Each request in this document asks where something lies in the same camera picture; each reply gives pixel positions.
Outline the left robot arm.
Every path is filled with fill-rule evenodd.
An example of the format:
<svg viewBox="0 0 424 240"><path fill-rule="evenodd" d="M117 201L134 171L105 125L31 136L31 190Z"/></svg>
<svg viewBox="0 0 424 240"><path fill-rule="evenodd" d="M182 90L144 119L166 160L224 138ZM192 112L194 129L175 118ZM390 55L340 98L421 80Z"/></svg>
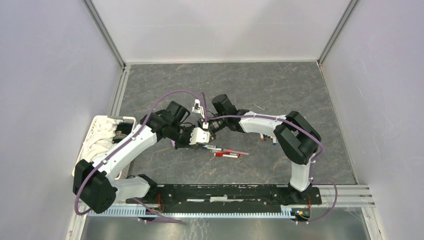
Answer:
<svg viewBox="0 0 424 240"><path fill-rule="evenodd" d="M93 162L80 160L75 166L73 178L75 212L82 214L78 206L80 201L97 214L116 202L131 198L139 198L145 204L153 203L157 190L145 177L116 177L138 155L162 139L173 140L177 148L193 148L208 143L211 134L205 108L197 102L193 110L203 116L199 126L184 126L185 116L189 116L190 112L172 101L166 109L151 110L127 137Z"/></svg>

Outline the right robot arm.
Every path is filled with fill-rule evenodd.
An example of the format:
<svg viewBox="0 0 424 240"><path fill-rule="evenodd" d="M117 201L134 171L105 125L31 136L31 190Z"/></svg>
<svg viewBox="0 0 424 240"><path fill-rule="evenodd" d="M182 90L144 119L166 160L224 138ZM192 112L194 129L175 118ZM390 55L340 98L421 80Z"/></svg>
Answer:
<svg viewBox="0 0 424 240"><path fill-rule="evenodd" d="M197 124L208 130L214 138L224 128L233 132L257 133L272 137L291 161L291 177L288 186L289 199L302 204L309 198L312 187L311 164L323 150L322 138L311 124L297 111L286 115L259 114L236 108L226 94L212 100L216 112Z"/></svg>

